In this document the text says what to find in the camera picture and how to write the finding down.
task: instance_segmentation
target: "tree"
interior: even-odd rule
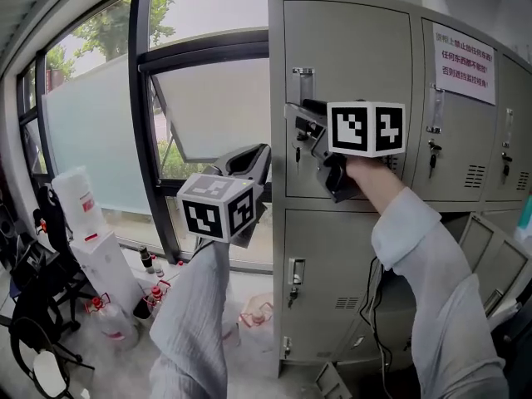
[[[61,44],[55,45],[47,53],[47,71],[59,70],[63,73],[65,80],[70,80],[76,70],[74,61],[67,59],[65,61],[65,47]]]
[[[160,25],[170,4],[174,0],[151,0],[150,40],[154,45],[161,37],[174,34],[173,27]],[[74,54],[82,57],[87,52],[98,49],[106,57],[106,62],[127,53],[127,35],[129,30],[131,0],[120,0],[81,24],[73,35],[83,38],[85,43]]]

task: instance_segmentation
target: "key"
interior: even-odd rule
[[[508,156],[505,152],[502,153],[502,159],[505,162],[505,167],[502,169],[502,183],[506,183],[506,178],[510,174],[510,164],[514,159],[510,156]]]
[[[299,175],[299,160],[301,160],[301,148],[298,146],[296,148],[296,170]]]
[[[298,298],[298,289],[295,287],[292,287],[290,290],[290,295],[288,296],[288,308],[291,308],[293,305],[293,301]]]
[[[502,174],[503,174],[502,184],[504,185],[506,183],[506,178],[510,174],[510,166],[509,165],[505,164],[505,168],[502,169]]]
[[[436,154],[431,155],[429,166],[431,167],[431,170],[429,171],[429,179],[430,179],[432,177],[432,171],[434,170],[434,167],[436,167]]]

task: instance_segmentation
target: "black window frame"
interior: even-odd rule
[[[18,116],[18,125],[20,129],[20,139],[22,142],[22,151],[24,152],[24,160],[26,161],[27,173],[30,176],[30,181],[32,183],[32,189],[37,197],[37,192],[41,186],[49,184],[52,182],[52,177],[49,173],[34,173],[30,164],[30,155],[27,153],[26,147],[26,125],[31,123],[34,120],[37,120],[37,96],[36,105],[30,107],[30,96],[29,96],[29,84],[27,81],[27,74],[32,69],[32,65],[35,65],[35,90],[37,94],[37,62],[32,60],[27,66],[17,75],[17,116]],[[42,141],[41,128],[39,126],[39,136]]]
[[[57,175],[55,161],[48,143],[47,120],[42,105],[42,97],[46,94],[46,54],[75,28],[117,1],[119,0],[101,0],[97,5],[64,27],[46,46],[36,53],[34,60],[36,105],[28,112],[22,112],[25,105],[24,99],[26,98],[23,93],[24,85],[22,82],[33,61],[17,76],[17,104],[21,123],[21,137],[23,135],[23,127],[28,122],[37,119],[42,153],[47,167],[47,175],[32,174],[25,151],[28,172],[32,178],[32,183],[36,185],[43,185],[43,181],[50,183]],[[183,67],[195,67],[243,59],[268,58],[268,29],[220,33],[219,35],[214,34],[213,36],[199,39],[191,38],[187,42],[150,50],[150,5],[151,0],[131,0],[128,31],[128,77],[131,118],[140,172],[151,215],[162,245],[162,253],[158,254],[166,257],[169,263],[176,264],[180,260],[190,260],[191,253],[183,252],[180,249],[166,199],[167,197],[175,197],[185,180],[160,178],[159,155],[154,146],[156,144],[155,126],[153,114],[151,113],[149,81],[151,81],[151,76],[158,72],[172,71]],[[160,91],[157,92],[156,81],[154,81],[154,88],[157,97],[162,101],[161,105],[164,105],[162,94]],[[265,185],[261,200],[265,203],[271,203],[271,184]],[[131,247],[130,244],[123,243],[123,245]],[[258,267],[251,265],[251,268],[248,265],[242,267],[232,266],[232,269],[253,273],[271,274],[273,272],[272,264],[257,265]]]

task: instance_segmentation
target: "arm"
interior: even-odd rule
[[[372,234],[377,257],[416,297],[412,359],[422,396],[507,397],[478,279],[440,215],[375,160],[350,159],[347,173],[381,214]]]
[[[225,398],[222,312],[229,244],[202,249],[175,280],[150,330],[161,355],[150,373],[151,397]]]

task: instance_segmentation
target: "black cable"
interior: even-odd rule
[[[206,249],[207,247],[209,247],[213,242],[214,242],[213,240],[210,240],[210,241],[206,242],[205,244],[200,245],[200,246],[194,251],[194,254],[192,254],[192,257],[190,258],[190,261],[196,256],[197,253],[199,253],[202,249]]]
[[[381,278],[382,278],[383,274],[384,274],[384,267],[381,265]],[[387,367],[387,372],[389,372],[390,368],[392,367],[393,353],[388,347],[386,347],[384,344],[382,344],[382,342],[381,342],[381,340],[379,338],[378,331],[377,331],[377,308],[379,307],[379,305],[382,302],[382,284],[381,283],[379,283],[379,285],[377,286],[377,294],[378,294],[378,303],[373,308],[373,327],[375,329],[375,332],[373,333],[373,337],[375,338],[375,341],[382,347],[382,349],[385,352],[388,352],[390,354],[390,362],[388,363],[388,367]]]
[[[366,322],[367,325],[370,325],[370,326],[371,326],[371,324],[364,317],[364,315],[362,313],[364,312],[364,310],[367,308],[367,305],[369,304],[369,285],[370,285],[370,283],[372,281],[373,264],[375,263],[376,260],[377,260],[377,256],[375,256],[373,258],[371,264],[369,265],[369,272],[367,274],[367,286],[366,286],[366,302],[364,303],[364,305],[358,311],[358,314],[361,316],[361,318]]]

